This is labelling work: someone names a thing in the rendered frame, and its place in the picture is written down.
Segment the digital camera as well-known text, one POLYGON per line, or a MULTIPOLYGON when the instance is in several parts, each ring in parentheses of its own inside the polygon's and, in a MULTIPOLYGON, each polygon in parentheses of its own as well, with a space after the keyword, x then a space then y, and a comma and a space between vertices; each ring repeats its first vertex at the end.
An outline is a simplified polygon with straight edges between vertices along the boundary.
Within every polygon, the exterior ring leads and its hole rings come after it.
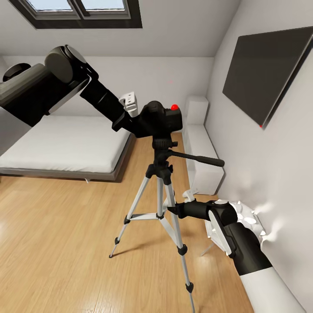
POLYGON ((156 100, 144 105, 141 113, 130 121, 143 134, 141 137, 135 134, 136 138, 160 135, 183 128, 180 108, 174 104, 171 109, 165 109, 156 100))

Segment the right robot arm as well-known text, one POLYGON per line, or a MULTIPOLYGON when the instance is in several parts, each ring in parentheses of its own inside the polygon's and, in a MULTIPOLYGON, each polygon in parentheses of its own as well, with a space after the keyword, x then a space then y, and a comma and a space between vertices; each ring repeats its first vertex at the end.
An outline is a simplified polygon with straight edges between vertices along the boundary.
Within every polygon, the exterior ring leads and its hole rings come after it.
POLYGON ((307 313, 261 251, 252 230, 238 221, 235 208, 227 200, 196 201, 197 187, 185 191, 183 203, 167 209, 178 215, 211 221, 227 255, 233 258, 254 313, 307 313))

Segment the camera tripod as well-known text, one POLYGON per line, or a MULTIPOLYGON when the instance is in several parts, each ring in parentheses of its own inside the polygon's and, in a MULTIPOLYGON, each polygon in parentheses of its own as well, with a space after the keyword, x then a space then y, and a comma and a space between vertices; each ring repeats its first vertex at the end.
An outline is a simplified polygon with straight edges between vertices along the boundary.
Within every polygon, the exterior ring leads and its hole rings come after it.
POLYGON ((115 239, 115 247, 113 248, 113 251, 111 255, 109 256, 109 258, 112 257, 112 254, 114 253, 117 245, 119 244, 120 239, 122 237, 122 234, 125 231, 127 224, 129 224, 132 220, 159 220, 162 223, 165 230, 168 232, 173 242, 176 244, 178 248, 178 253, 181 255, 184 275, 186 279, 185 285, 186 285, 187 291, 189 292, 192 311, 193 313, 195 313, 195 308, 194 308, 192 294, 191 294, 194 289, 194 285, 189 280, 188 270, 187 270, 185 256, 184 256, 187 253, 188 248, 182 242, 182 236, 180 232, 180 226, 179 226, 177 215, 170 212, 174 229, 171 227, 171 225, 169 224, 169 222, 164 216, 168 206, 176 207, 176 204, 177 204, 175 200, 175 192, 173 190, 173 185, 171 182, 171 173, 173 173, 173 165, 171 164, 169 166, 169 161, 167 161, 167 159, 171 156, 183 157, 183 158, 196 160, 200 163, 206 163, 206 164, 219 166, 219 167, 223 167, 225 162, 221 159, 215 159, 215 158, 210 158, 206 156, 193 156, 193 155, 179 153, 179 152, 170 150, 169 147, 172 148, 172 147, 178 146, 178 142, 172 142, 171 133, 172 131, 153 136, 152 147, 154 149, 154 162, 153 164, 150 164, 148 166, 146 175, 137 192, 136 198, 130 208, 128 215, 125 216, 124 226, 119 236, 115 239), (152 175, 157 176, 157 213, 133 214, 152 175), (167 195, 167 198, 164 201, 164 203, 163 203, 163 186, 165 186, 166 195, 167 195))

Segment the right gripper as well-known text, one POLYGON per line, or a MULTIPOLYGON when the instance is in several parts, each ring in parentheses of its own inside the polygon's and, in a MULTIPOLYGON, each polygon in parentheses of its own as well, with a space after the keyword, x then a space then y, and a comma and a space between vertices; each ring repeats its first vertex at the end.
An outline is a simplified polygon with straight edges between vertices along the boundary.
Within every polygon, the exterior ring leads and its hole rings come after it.
POLYGON ((186 216, 191 216, 191 217, 195 217, 195 218, 199 218, 197 215, 197 206, 200 202, 196 201, 196 199, 194 201, 191 202, 183 202, 183 203, 179 203, 176 204, 176 207, 167 207, 167 209, 174 213, 175 215, 178 215, 178 217, 180 219, 185 218, 186 216))

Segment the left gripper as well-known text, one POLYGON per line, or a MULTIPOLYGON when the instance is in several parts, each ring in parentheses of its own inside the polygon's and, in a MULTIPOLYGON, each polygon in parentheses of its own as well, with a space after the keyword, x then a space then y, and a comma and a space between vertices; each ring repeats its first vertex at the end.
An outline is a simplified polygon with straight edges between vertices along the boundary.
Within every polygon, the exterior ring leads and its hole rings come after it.
POLYGON ((124 106, 110 90, 107 89, 95 108, 113 122, 112 129, 115 132, 124 128, 137 136, 141 137, 143 135, 130 121, 132 117, 124 110, 124 106))

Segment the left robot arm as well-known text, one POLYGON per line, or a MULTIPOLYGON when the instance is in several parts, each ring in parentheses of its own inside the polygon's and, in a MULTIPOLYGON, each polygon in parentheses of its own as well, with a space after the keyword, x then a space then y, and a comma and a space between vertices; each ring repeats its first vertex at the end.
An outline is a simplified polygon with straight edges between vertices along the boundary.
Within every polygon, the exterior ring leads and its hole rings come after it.
POLYGON ((52 49, 44 64, 18 63, 10 67, 0 83, 0 156, 48 116, 74 97, 80 96, 113 122, 117 132, 124 128, 143 134, 130 121, 138 116, 134 91, 119 99, 98 79, 98 73, 75 48, 52 49))

